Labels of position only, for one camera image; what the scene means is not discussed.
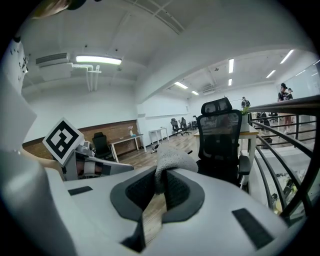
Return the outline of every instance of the black and white fiducial marker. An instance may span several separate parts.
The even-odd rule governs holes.
[[[63,117],[42,142],[63,165],[71,151],[76,149],[81,141],[84,141],[84,135]]]

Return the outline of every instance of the gray cloth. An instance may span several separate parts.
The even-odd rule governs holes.
[[[196,161],[181,149],[169,147],[161,144],[157,149],[158,161],[154,175],[155,193],[165,192],[165,186],[162,181],[162,172],[169,168],[182,168],[192,172],[198,172]]]

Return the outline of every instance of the wood panel wall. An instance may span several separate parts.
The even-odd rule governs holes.
[[[102,132],[104,135],[106,135],[107,141],[128,136],[130,135],[128,130],[129,126],[133,126],[132,132],[134,134],[138,134],[137,120],[95,125],[95,126],[80,128],[79,131],[84,134],[84,139],[86,141],[90,141],[91,143],[93,143],[92,138],[94,137],[95,133],[98,133],[98,132]],[[36,157],[53,159],[51,153],[47,150],[45,145],[42,143],[43,139],[44,138],[42,137],[42,138],[38,138],[32,141],[26,142],[22,145],[22,147]],[[141,147],[142,143],[140,141],[140,138],[137,138],[137,141],[138,141],[138,146]],[[118,156],[137,150],[134,139],[124,141],[119,144],[115,144],[114,147],[115,147],[116,154]]]

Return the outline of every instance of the chair armrest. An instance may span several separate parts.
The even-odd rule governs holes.
[[[251,170],[251,164],[249,157],[246,155],[239,156],[239,174],[240,175],[249,175]]]

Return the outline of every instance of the metal railing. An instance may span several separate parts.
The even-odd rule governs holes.
[[[261,141],[261,144],[256,145],[256,150],[260,154],[262,160],[264,161],[274,181],[275,188],[277,190],[277,194],[279,196],[279,200],[282,206],[282,212],[280,213],[280,216],[283,217],[287,222],[290,222],[290,215],[295,211],[295,209],[299,206],[301,202],[303,203],[305,215],[306,216],[310,215],[312,211],[312,204],[308,196],[308,192],[318,174],[319,167],[320,167],[320,159],[318,159],[318,157],[320,156],[320,118],[319,118],[320,117],[320,95],[281,101],[281,102],[268,104],[268,105],[250,107],[249,112],[251,113],[252,112],[273,112],[273,113],[288,114],[288,115],[279,115],[279,116],[270,116],[270,117],[261,117],[261,118],[252,119],[252,115],[250,113],[249,123],[251,125],[256,125],[258,127],[261,127],[266,131],[272,132],[274,134],[274,135],[264,135],[264,136],[257,135],[257,138]],[[316,120],[299,122],[299,115],[315,116]],[[296,123],[267,126],[267,125],[264,125],[263,123],[258,122],[259,120],[276,119],[276,118],[278,118],[279,120],[280,117],[291,117],[291,116],[296,116]],[[311,123],[316,123],[315,129],[309,129],[304,131],[301,131],[299,129],[300,125],[311,124]],[[293,126],[293,125],[295,125],[295,132],[290,132],[288,134],[285,134],[275,129],[278,127]],[[298,140],[299,134],[314,132],[314,131],[315,131],[315,137]],[[285,142],[268,143],[266,141],[267,137],[276,137],[276,136],[279,136],[280,138],[284,139]],[[302,143],[303,141],[307,141],[307,140],[314,140],[313,150],[309,149],[308,147],[306,147],[305,144]],[[303,181],[301,181],[299,177],[296,175],[296,173],[287,165],[283,157],[274,148],[272,148],[272,145],[281,145],[281,144],[292,144],[294,147],[301,150],[304,154],[306,154],[310,158],[310,162],[307,167],[307,171],[305,173]],[[281,163],[283,168],[286,170],[293,184],[297,188],[296,194],[293,196],[293,198],[289,203],[287,203],[286,201],[284,191],[281,188],[281,185],[279,183],[277,175],[274,172],[272,165],[269,163],[268,159],[260,149],[260,146],[266,146],[270,150],[270,152],[277,158],[277,160]],[[266,176],[264,174],[263,168],[258,158],[255,156],[254,159],[257,163],[258,169],[262,176],[262,181],[266,191],[268,207],[272,209],[272,197],[271,197]]]

